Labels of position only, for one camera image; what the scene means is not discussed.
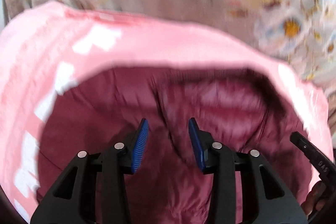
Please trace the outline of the right hand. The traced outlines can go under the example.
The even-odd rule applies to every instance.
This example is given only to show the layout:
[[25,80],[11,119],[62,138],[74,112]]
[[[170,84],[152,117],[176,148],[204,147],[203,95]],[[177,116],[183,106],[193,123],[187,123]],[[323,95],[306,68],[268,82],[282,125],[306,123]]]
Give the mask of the right hand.
[[301,204],[301,208],[308,217],[314,210],[320,211],[326,201],[321,199],[323,192],[325,191],[326,186],[322,181],[317,182],[311,191],[308,193],[305,201]]

